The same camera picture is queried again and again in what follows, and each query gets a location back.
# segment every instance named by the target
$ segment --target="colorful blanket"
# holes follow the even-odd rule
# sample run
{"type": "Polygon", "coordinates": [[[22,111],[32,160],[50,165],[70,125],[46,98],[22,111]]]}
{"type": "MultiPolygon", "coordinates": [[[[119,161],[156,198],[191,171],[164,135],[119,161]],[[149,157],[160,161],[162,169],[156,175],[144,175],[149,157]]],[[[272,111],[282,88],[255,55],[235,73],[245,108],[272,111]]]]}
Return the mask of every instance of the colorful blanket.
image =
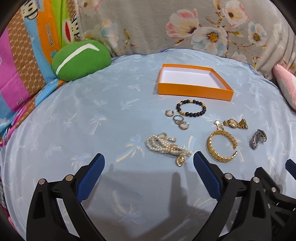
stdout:
{"type": "Polygon", "coordinates": [[[28,0],[0,37],[0,146],[65,82],[51,68],[63,46],[79,41],[73,0],[28,0]]]}

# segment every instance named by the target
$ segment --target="gold hoop earring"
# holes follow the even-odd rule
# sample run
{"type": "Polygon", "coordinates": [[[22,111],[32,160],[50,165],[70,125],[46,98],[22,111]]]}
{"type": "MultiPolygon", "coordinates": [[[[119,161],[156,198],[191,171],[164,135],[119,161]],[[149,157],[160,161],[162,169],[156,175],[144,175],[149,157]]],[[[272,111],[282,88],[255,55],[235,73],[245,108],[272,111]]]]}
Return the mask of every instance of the gold hoop earring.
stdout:
{"type": "Polygon", "coordinates": [[[165,111],[165,115],[166,115],[167,117],[173,117],[173,116],[174,116],[174,111],[173,111],[173,110],[166,110],[166,111],[165,111]]]}
{"type": "Polygon", "coordinates": [[[231,161],[237,155],[237,151],[235,151],[231,157],[223,157],[223,156],[219,155],[214,150],[214,148],[212,146],[212,136],[214,136],[214,135],[222,135],[222,136],[225,136],[227,139],[230,140],[230,142],[232,143],[234,149],[237,147],[237,141],[235,140],[235,138],[229,132],[227,132],[227,131],[224,130],[224,127],[222,126],[222,124],[219,123],[218,120],[216,120],[214,122],[214,124],[217,126],[217,130],[214,131],[214,132],[212,132],[211,135],[208,137],[208,139],[207,139],[207,148],[208,148],[210,154],[216,160],[218,160],[220,162],[229,162],[229,161],[231,161]]]}
{"type": "Polygon", "coordinates": [[[187,123],[186,121],[181,121],[180,123],[179,123],[179,128],[181,129],[181,130],[187,130],[188,128],[189,128],[189,123],[187,123]]]}

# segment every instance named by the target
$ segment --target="gold pendant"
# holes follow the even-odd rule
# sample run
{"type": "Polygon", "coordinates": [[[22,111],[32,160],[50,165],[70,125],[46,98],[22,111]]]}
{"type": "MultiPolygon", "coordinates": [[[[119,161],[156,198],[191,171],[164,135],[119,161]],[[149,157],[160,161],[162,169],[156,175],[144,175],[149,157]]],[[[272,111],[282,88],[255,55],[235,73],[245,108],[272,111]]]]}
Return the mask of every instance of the gold pendant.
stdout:
{"type": "Polygon", "coordinates": [[[184,165],[185,162],[186,162],[186,159],[183,156],[178,156],[177,159],[176,159],[176,164],[178,166],[184,165]]]}
{"type": "Polygon", "coordinates": [[[245,119],[242,119],[240,122],[237,122],[234,119],[225,120],[223,121],[223,125],[233,127],[233,128],[245,129],[245,130],[248,129],[248,125],[245,119]]]}

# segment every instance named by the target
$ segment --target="gold bangle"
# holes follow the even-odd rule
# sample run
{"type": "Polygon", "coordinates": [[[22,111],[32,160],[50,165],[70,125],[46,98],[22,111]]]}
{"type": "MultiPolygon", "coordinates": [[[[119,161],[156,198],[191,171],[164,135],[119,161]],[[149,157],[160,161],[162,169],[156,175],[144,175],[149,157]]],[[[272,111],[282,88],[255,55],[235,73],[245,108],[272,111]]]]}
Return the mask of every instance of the gold bangle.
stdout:
{"type": "Polygon", "coordinates": [[[216,160],[218,160],[220,162],[229,162],[237,155],[237,151],[235,151],[231,157],[223,157],[223,156],[219,155],[214,150],[214,148],[212,146],[212,136],[214,136],[214,135],[225,136],[227,139],[230,140],[230,142],[232,143],[234,149],[237,147],[237,141],[235,140],[235,138],[229,132],[224,130],[224,127],[218,121],[215,121],[214,123],[215,123],[215,125],[217,125],[218,128],[217,128],[216,131],[212,132],[211,135],[209,136],[209,138],[207,139],[207,148],[208,148],[210,154],[216,160]]]}

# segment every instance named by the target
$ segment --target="orange box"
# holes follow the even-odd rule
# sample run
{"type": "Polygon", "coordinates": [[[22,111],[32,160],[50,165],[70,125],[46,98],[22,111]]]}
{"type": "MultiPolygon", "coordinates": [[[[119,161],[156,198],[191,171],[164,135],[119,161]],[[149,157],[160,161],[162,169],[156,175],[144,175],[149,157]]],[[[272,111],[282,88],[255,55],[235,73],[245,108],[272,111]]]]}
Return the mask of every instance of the orange box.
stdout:
{"type": "Polygon", "coordinates": [[[231,101],[233,89],[212,68],[163,64],[158,77],[158,94],[231,101]]]}

